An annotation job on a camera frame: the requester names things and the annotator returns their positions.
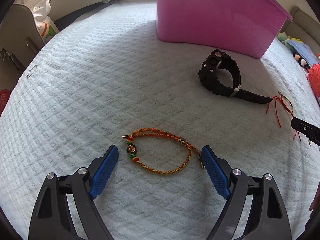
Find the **pink container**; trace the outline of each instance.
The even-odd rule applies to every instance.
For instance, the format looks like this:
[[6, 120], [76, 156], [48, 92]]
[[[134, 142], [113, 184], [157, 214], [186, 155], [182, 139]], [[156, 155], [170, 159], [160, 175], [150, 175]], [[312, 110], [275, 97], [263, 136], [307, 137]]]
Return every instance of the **pink container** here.
[[261, 58], [291, 15], [275, 0], [157, 0], [162, 41], [217, 47]]

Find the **watch buckle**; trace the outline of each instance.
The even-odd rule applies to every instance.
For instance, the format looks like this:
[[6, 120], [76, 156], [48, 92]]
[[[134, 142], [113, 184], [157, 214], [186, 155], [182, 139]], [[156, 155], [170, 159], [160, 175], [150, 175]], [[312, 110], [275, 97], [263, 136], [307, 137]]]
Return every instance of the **watch buckle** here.
[[238, 87], [235, 88], [235, 90], [231, 93], [231, 95], [229, 97], [230, 98], [234, 97], [236, 95], [236, 93], [239, 92], [240, 88], [241, 88], [241, 85], [238, 85]]

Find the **plastic bag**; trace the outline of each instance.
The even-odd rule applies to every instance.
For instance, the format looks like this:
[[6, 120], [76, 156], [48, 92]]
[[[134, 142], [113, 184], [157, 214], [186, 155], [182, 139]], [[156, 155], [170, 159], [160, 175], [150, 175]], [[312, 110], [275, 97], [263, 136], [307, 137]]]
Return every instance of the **plastic bag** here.
[[48, 16], [51, 10], [49, 1], [50, 0], [42, 0], [31, 8], [37, 29], [45, 43], [47, 43], [54, 35], [59, 33], [56, 25]]

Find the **white blanket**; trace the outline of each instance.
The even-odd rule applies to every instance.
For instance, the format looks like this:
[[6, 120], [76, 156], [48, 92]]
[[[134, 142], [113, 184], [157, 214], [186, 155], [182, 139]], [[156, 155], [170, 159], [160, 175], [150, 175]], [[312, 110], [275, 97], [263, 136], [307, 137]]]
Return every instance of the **white blanket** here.
[[[282, 128], [274, 102], [266, 115], [266, 105], [207, 91], [198, 70], [213, 50], [160, 41], [151, 1], [111, 5], [46, 44], [0, 118], [0, 206], [17, 232], [28, 238], [47, 173], [72, 174], [115, 144], [119, 162], [95, 201], [113, 237], [205, 239], [225, 202], [197, 158], [181, 172], [161, 176], [142, 170], [126, 153], [122, 135], [156, 127], [186, 138], [199, 150], [210, 145], [247, 175], [271, 173], [297, 238], [319, 182], [319, 147], [310, 147], [303, 135], [301, 142], [292, 140], [291, 117], [280, 104]], [[296, 117], [320, 126], [319, 106], [303, 71], [279, 41], [261, 60], [227, 53], [238, 63], [243, 89], [270, 97], [280, 90], [292, 101]], [[221, 80], [231, 84], [231, 76], [221, 73]], [[142, 162], [162, 170], [179, 166], [187, 155], [184, 147], [168, 140], [142, 138], [135, 144]], [[86, 238], [70, 200], [76, 229]]]

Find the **braided bracelet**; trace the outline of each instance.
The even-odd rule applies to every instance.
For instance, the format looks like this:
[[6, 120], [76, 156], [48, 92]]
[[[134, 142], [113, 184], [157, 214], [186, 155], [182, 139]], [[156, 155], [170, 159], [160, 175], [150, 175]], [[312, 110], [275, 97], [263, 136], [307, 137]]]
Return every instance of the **braided bracelet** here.
[[[171, 171], [159, 171], [159, 170], [155, 170], [153, 168], [150, 168], [148, 166], [146, 166], [145, 164], [143, 164], [142, 162], [140, 162], [139, 158], [136, 156], [137, 153], [137, 148], [135, 147], [135, 145], [133, 145], [133, 139], [134, 138], [138, 138], [138, 137], [158, 137], [158, 138], [167, 138], [167, 139], [172, 139], [175, 140], [181, 144], [183, 144], [187, 150], [188, 150], [188, 156], [186, 158], [186, 160], [176, 169], [171, 170]], [[122, 139], [127, 139], [127, 153], [130, 155], [130, 158], [136, 162], [137, 164], [139, 164], [142, 168], [157, 173], [157, 174], [174, 174], [178, 171], [181, 171], [189, 162], [190, 158], [191, 158], [191, 153], [192, 150], [196, 153], [201, 167], [204, 168], [203, 163], [201, 161], [201, 157], [200, 157], [200, 153], [198, 152], [198, 150], [191, 145], [190, 143], [188, 143], [184, 138], [179, 137], [177, 135], [174, 135], [172, 133], [168, 133], [162, 130], [158, 130], [155, 128], [143, 128], [143, 129], [139, 129], [136, 130], [135, 132], [132, 133], [132, 135], [125, 135], [122, 137]]]

